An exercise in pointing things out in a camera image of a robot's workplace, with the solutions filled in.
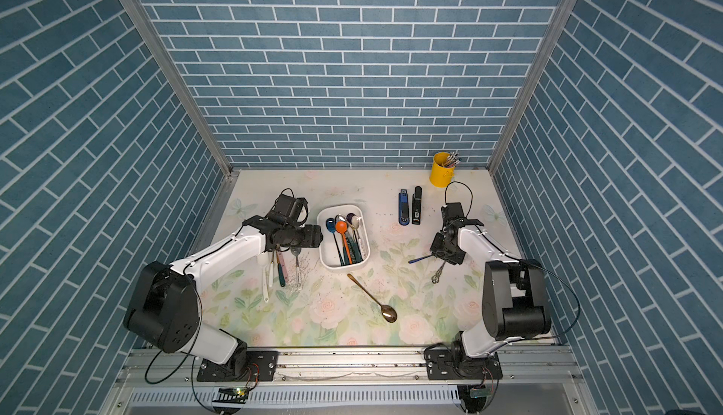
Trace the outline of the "teal handled spoon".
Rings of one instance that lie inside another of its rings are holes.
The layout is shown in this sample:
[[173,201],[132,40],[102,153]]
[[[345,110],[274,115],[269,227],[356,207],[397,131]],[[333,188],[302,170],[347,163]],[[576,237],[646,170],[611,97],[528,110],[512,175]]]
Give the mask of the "teal handled spoon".
[[355,250],[356,257],[357,257],[357,262],[363,262],[365,260],[365,255],[363,255],[360,239],[359,239],[357,232],[352,232],[351,238],[352,238],[352,245]]
[[352,234],[350,232],[346,232],[345,236],[346,236],[346,243],[348,243],[348,246],[350,249],[352,262],[354,264],[359,264],[359,262],[361,262],[361,259],[360,259],[360,255],[357,251],[357,244],[354,241],[354,238],[352,237]]

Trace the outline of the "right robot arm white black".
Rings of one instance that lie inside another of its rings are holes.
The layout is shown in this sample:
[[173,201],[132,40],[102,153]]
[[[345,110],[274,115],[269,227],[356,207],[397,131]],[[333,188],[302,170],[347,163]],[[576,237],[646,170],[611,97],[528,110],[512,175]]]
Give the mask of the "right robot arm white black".
[[453,341],[457,364],[489,359],[506,345],[548,333],[552,321],[541,265],[509,254],[481,221],[465,215],[459,202],[442,206],[441,214],[431,255],[446,264],[459,265],[469,257],[485,265],[482,320]]

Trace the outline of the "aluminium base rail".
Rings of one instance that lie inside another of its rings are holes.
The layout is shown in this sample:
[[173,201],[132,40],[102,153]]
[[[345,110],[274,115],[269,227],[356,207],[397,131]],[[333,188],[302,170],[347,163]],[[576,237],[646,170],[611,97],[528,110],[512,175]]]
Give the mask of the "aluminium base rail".
[[[299,385],[433,384],[431,366],[421,346],[281,347],[274,365],[262,360],[252,366],[251,377],[239,380],[197,381],[201,365],[184,365],[153,389],[162,387],[242,386],[259,383]],[[502,384],[570,384],[587,382],[570,347],[516,343],[498,351]]]

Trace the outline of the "white plastic storage box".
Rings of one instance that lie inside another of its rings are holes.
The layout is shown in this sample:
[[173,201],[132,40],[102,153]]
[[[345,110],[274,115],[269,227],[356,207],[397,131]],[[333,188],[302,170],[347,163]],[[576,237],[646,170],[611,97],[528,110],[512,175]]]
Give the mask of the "white plastic storage box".
[[362,269],[371,258],[371,247],[357,205],[337,205],[323,209],[317,216],[323,240],[320,262],[329,271],[350,272]]

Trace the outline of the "rainbow iridescent spoon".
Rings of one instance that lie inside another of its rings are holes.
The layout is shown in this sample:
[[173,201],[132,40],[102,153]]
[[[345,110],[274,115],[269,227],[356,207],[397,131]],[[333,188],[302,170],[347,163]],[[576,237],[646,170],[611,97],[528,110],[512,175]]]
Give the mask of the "rainbow iridescent spoon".
[[427,260],[427,259],[432,258],[432,257],[434,257],[434,254],[427,254],[426,256],[419,257],[419,258],[414,258],[414,259],[412,259],[412,260],[409,260],[409,261],[408,261],[408,264],[416,264],[417,262],[422,262],[423,260]]

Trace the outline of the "orange plastic spoon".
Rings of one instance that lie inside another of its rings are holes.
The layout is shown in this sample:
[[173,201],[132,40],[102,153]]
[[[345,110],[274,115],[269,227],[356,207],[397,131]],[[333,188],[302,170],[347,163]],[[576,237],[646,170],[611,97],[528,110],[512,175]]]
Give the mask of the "orange plastic spoon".
[[350,249],[349,249],[348,243],[346,243],[346,236],[345,236],[345,233],[348,231],[348,224],[346,224],[346,222],[342,222],[342,221],[337,222],[336,221],[335,229],[341,236],[344,250],[346,253],[346,262],[348,263],[348,265],[353,264]]

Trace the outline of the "black stapler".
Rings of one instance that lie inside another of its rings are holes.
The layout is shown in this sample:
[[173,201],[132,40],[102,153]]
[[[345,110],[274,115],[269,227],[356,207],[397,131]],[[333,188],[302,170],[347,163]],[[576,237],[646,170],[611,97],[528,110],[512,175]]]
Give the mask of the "black stapler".
[[423,188],[416,186],[412,194],[412,224],[421,224]]

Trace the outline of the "yellow pen cup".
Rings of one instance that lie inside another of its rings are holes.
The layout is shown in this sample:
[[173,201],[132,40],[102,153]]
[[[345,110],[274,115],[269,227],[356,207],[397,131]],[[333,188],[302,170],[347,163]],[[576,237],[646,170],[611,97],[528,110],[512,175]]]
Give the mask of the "yellow pen cup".
[[429,177],[429,181],[432,185],[436,187],[446,187],[448,186],[454,177],[455,168],[443,168],[442,164],[444,163],[444,160],[446,159],[447,155],[446,151],[441,151],[440,153],[436,153],[433,156],[432,161],[432,168],[431,168],[431,174]]

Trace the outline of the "blue metal spoon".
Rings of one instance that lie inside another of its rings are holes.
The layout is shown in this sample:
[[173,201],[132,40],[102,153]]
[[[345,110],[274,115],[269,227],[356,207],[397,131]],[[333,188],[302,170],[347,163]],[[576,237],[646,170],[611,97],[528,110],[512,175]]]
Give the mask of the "blue metal spoon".
[[337,250],[337,255],[338,255],[338,257],[339,257],[340,264],[341,264],[341,266],[344,266],[344,265],[346,264],[346,262],[345,262],[345,257],[344,257],[344,254],[342,253],[342,251],[341,251],[341,249],[340,249],[340,247],[339,247],[338,241],[337,241],[336,236],[335,236],[335,234],[336,234],[335,221],[334,221],[334,219],[333,219],[332,217],[330,217],[330,218],[327,218],[327,219],[326,219],[325,224],[326,224],[326,228],[327,228],[328,232],[330,232],[331,235],[333,236],[333,241],[334,241],[334,244],[335,244],[335,247],[336,247],[336,250]]

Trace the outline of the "pens in cup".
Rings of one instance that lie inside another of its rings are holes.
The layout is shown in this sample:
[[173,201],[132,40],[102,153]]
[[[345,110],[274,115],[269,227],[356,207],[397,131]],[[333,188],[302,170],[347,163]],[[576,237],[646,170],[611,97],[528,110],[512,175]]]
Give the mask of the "pens in cup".
[[444,163],[442,164],[443,168],[455,168],[459,164],[459,153],[457,151],[454,151],[453,153],[449,153],[444,160]]

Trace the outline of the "gold long spoon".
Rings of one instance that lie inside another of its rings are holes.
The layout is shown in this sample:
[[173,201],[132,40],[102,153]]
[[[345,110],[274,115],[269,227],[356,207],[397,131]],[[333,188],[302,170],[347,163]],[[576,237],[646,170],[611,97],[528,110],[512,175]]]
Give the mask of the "gold long spoon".
[[377,305],[380,307],[380,312],[383,317],[383,319],[393,324],[397,322],[398,315],[397,311],[388,304],[382,304],[379,300],[377,300],[351,273],[346,274],[348,278],[354,282],[367,296],[369,296]]

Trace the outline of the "silver spoon clear handle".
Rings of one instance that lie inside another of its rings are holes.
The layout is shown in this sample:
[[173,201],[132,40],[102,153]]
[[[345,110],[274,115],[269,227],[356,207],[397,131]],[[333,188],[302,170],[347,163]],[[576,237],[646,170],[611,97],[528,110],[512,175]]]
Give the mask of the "silver spoon clear handle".
[[446,265],[446,262],[443,262],[440,265],[440,267],[438,268],[438,270],[433,274],[433,276],[431,278],[431,282],[433,284],[438,284],[440,282],[440,279],[442,277],[442,272],[444,272],[445,265]]
[[301,248],[300,247],[291,247],[290,252],[295,258],[295,264],[296,264],[295,275],[296,275],[296,279],[297,279],[297,288],[300,290],[303,285],[302,269],[299,264],[299,254],[301,254]]

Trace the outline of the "pink handled spoon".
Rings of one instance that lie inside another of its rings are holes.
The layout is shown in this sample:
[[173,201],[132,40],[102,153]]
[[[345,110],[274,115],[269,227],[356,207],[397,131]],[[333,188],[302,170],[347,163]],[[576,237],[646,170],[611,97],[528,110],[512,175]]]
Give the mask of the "pink handled spoon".
[[280,261],[280,266],[282,268],[282,275],[284,276],[284,281],[285,281],[285,283],[290,283],[290,277],[289,277],[289,273],[288,273],[288,270],[286,267],[284,253],[282,253],[282,252],[279,252],[279,261]]

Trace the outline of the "white plastic spoon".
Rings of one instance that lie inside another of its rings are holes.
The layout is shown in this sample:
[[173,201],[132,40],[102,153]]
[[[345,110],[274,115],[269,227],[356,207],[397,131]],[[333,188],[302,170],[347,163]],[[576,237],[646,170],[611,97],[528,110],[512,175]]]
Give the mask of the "white plastic spoon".
[[270,269],[270,253],[269,252],[263,252],[257,257],[257,264],[260,267],[262,277],[261,277],[261,285],[262,285],[262,296],[263,296],[263,302],[269,303],[269,284],[268,284],[268,272]]

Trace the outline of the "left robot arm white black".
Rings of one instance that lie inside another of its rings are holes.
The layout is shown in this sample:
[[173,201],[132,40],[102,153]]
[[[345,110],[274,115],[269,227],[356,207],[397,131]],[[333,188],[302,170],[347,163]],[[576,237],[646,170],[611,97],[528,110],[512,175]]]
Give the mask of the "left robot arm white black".
[[247,368],[248,345],[203,322],[201,292],[239,264],[276,247],[316,249],[322,241],[320,226],[255,215],[237,232],[184,259],[147,264],[137,278],[124,326],[165,353],[183,351],[239,377]]

